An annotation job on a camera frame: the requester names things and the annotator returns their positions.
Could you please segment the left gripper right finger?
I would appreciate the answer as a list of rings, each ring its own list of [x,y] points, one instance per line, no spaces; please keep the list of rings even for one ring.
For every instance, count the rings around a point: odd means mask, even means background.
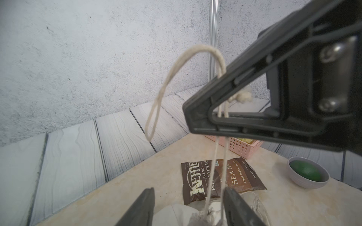
[[[223,192],[223,206],[228,226],[266,226],[243,198],[232,188]]]

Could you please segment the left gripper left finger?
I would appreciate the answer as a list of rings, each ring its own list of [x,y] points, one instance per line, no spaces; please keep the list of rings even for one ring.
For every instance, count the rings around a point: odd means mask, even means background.
[[[155,189],[146,188],[116,223],[116,226],[151,226],[155,207]]]

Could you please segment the brown potato chips bag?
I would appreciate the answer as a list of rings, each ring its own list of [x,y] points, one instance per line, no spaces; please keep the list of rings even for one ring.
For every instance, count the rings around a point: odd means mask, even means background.
[[[222,167],[223,160],[216,160],[213,181],[209,185],[212,168],[211,160],[182,163],[184,204],[189,205],[194,201],[205,200],[209,186],[211,186],[211,198],[219,198],[221,196],[221,185],[224,182]],[[266,189],[254,169],[242,157],[227,161],[226,182],[227,187],[236,190],[238,193]]]

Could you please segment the back green cabbage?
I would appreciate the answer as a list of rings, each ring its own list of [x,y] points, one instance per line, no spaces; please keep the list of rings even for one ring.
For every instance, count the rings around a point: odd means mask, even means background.
[[[254,143],[254,139],[249,139],[249,138],[238,138],[238,140],[244,142],[244,143],[247,143],[247,144],[253,144]]]

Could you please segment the right aluminium frame post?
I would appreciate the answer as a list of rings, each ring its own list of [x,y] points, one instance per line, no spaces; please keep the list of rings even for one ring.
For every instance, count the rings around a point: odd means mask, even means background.
[[[209,45],[217,48],[217,32],[218,32],[218,8],[219,1],[211,0],[210,4],[210,24],[209,24]],[[216,61],[214,57],[209,55],[208,81],[210,82],[216,75]]]

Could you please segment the pink plastic basket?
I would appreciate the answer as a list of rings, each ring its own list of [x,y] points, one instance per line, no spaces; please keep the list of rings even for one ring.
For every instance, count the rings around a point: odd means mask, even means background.
[[[251,143],[247,143],[241,139],[230,137],[228,149],[244,159],[248,159],[262,143],[263,141],[259,140],[253,140]]]

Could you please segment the grey bowl with green ball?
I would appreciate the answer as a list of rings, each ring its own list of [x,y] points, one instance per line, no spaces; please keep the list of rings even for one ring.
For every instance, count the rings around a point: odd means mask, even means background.
[[[324,167],[303,157],[289,158],[287,171],[289,178],[295,184],[305,189],[321,188],[330,179],[330,175]]]

